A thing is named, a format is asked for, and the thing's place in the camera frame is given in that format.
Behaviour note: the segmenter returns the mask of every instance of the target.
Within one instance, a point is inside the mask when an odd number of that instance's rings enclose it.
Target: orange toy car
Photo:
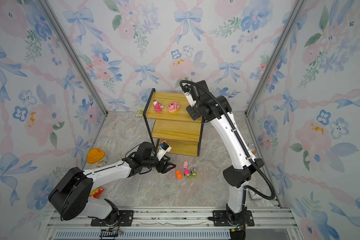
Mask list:
[[[178,179],[180,179],[180,178],[183,177],[183,174],[181,173],[180,170],[177,170],[177,171],[176,171],[176,176],[177,176]]]

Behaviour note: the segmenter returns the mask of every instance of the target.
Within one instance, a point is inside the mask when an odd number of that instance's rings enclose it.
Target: yellow and red package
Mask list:
[[[103,191],[104,191],[103,188],[98,187],[98,188],[94,189],[93,191],[91,191],[91,193],[89,194],[89,196],[90,196],[90,197],[97,198]]]

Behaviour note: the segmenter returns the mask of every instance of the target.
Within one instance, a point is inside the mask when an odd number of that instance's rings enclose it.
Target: shelf board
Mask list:
[[[199,142],[201,123],[156,120],[153,138]]]
[[[197,142],[167,140],[167,143],[172,148],[171,151],[168,152],[168,154],[197,157]]]
[[[155,112],[153,105],[154,100],[158,101],[163,105],[163,110],[161,113]],[[168,112],[167,106],[172,103],[177,102],[180,106],[180,110],[177,113]],[[187,107],[189,103],[184,96],[184,94],[179,93],[159,93],[154,92],[151,101],[148,104],[148,109],[145,114],[147,118],[150,119],[161,119],[161,120],[170,120],[170,121],[182,121],[182,122],[202,122],[202,118],[198,118],[196,121],[193,121],[191,116],[187,112]]]

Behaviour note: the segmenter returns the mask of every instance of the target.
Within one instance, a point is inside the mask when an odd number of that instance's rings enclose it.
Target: plastic jar with yellow lid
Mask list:
[[[98,148],[92,148],[88,152],[87,162],[89,164],[96,164],[96,167],[103,167],[108,163],[105,152]]]

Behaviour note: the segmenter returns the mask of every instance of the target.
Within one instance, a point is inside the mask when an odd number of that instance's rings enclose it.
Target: pink toy figurine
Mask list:
[[[183,169],[187,169],[188,168],[188,161],[185,161],[184,163],[183,163]]]
[[[155,108],[155,112],[161,113],[161,110],[163,109],[163,105],[161,105],[158,101],[154,100],[154,108]]]
[[[172,102],[167,108],[170,113],[177,113],[180,110],[180,106],[176,102]]]

